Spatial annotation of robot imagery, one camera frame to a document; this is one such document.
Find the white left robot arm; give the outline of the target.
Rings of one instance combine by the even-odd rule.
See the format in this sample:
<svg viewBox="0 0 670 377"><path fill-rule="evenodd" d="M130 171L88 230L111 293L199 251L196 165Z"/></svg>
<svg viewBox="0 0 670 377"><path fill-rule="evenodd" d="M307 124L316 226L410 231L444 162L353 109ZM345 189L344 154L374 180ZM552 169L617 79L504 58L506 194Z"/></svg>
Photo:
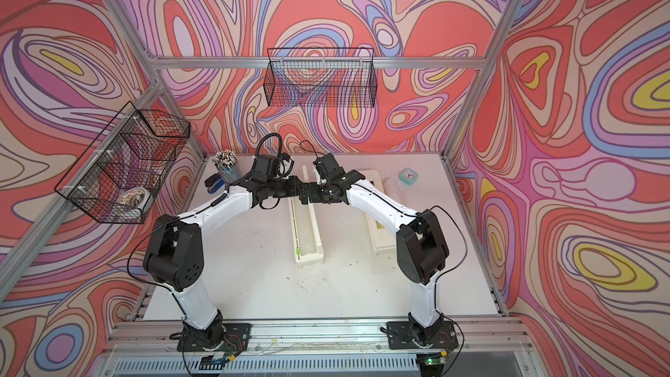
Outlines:
<svg viewBox="0 0 670 377"><path fill-rule="evenodd" d="M167 287L183 313L183 334L200 347L212 350L225 335L223 316L201 279L204 237L268 198L300 197L305 202L305 190L296 176L266 183L242 179L192 211L156 220L143 268L156 283Z"/></svg>

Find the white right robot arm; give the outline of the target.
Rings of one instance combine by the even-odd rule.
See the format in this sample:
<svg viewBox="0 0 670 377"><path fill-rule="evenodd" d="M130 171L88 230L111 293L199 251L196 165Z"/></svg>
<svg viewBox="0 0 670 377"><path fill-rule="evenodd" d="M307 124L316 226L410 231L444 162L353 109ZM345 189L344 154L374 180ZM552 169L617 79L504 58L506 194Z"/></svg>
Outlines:
<svg viewBox="0 0 670 377"><path fill-rule="evenodd" d="M438 311L436 282L449 256L440 221L432 209L416 211L397 202L361 172L343 169L333 155L317 158L317 182L296 186L303 204L338 204L359 209L395 235L396 261L412 283L408 327L412 342L426 347L438 335L444 316Z"/></svg>

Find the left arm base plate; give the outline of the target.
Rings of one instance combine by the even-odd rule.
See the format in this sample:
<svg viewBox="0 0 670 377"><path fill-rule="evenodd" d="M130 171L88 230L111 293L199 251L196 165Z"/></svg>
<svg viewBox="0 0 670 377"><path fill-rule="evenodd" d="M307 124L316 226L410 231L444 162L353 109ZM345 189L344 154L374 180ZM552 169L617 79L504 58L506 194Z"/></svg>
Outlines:
<svg viewBox="0 0 670 377"><path fill-rule="evenodd" d="M213 323L208 329L197 330L184 325L181 333L174 333L179 352L240 354L247 350L251 323Z"/></svg>

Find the cream plastic wrap dispenser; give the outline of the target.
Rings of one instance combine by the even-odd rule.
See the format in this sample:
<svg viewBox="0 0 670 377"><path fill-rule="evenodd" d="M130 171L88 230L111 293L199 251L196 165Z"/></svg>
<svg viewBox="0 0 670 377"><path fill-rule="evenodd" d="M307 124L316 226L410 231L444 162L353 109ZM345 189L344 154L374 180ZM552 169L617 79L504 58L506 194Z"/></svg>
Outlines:
<svg viewBox="0 0 670 377"><path fill-rule="evenodd" d="M302 204L298 197L290 200L291 233L294 260L298 268L324 263L325 252L313 205Z"/></svg>

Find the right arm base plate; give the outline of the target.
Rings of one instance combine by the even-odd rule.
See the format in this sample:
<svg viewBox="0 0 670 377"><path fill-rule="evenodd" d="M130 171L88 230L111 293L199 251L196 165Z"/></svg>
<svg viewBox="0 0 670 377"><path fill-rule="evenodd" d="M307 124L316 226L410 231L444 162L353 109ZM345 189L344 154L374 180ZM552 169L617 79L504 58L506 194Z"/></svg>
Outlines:
<svg viewBox="0 0 670 377"><path fill-rule="evenodd" d="M380 331L387 335L391 350L440 349L450 353L460 347L452 321L441 319L423 327L410 320L389 321Z"/></svg>

